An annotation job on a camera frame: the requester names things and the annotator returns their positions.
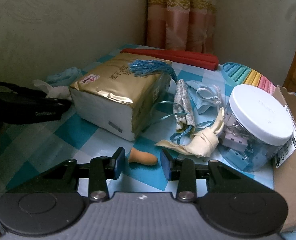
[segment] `wallpaper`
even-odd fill
[[[0,0],[0,81],[31,87],[144,43],[147,0]]]
[[[296,0],[217,0],[215,52],[282,85],[296,50]]]

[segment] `blue face mask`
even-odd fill
[[[186,82],[188,93],[196,105],[198,114],[203,114],[210,107],[217,107],[217,112],[221,108],[221,91],[218,86],[205,86],[201,82],[191,80]]]

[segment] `rainbow fidget toy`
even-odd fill
[[[269,94],[273,94],[275,86],[259,72],[238,63],[225,63],[221,69],[224,79],[229,85],[246,84],[258,87]]]

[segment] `blue checkered tablecloth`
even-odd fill
[[[150,47],[125,45],[101,57],[83,69],[83,73],[95,68],[99,64],[113,58],[124,48]],[[173,63],[178,79],[185,81],[197,80],[205,85],[215,84],[221,88],[224,103],[229,99],[232,87],[226,84],[220,71],[210,71],[185,64]],[[175,84],[172,83],[164,100],[173,100]],[[198,115],[193,104],[196,123],[213,120],[217,109],[209,109],[205,114]],[[173,112],[172,105],[160,105],[154,113],[154,118],[165,116]],[[60,121],[35,123],[30,125],[11,125],[0,137],[0,194],[47,169],[74,158],[78,163],[88,163],[98,156],[111,156],[118,147],[123,147],[126,154],[132,147],[156,155],[159,158],[160,148],[155,143],[162,139],[169,139],[175,131],[175,119],[168,118],[152,125],[135,142],[126,141],[90,122],[81,119],[72,106]],[[171,152],[174,157],[179,154]],[[195,163],[206,164],[209,158],[189,157]],[[217,150],[212,154],[217,159],[228,164]],[[273,188],[273,171],[270,164],[260,171],[246,173],[247,176]],[[110,195],[115,191],[125,192],[176,192],[177,181],[168,182],[165,179],[159,163],[156,166],[143,166],[126,162],[125,168],[118,180],[108,181]],[[78,189],[81,195],[88,194],[88,180],[80,180]],[[203,196],[207,192],[204,180],[197,180],[197,195]],[[296,233],[286,233],[287,240],[296,240]]]

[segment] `metal screw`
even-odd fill
[[[178,194],[178,199],[183,202],[192,201],[195,198],[195,194],[191,191],[182,191]]]
[[[96,190],[96,191],[90,193],[90,197],[94,201],[103,200],[106,196],[107,196],[106,192],[104,192],[102,190]]]

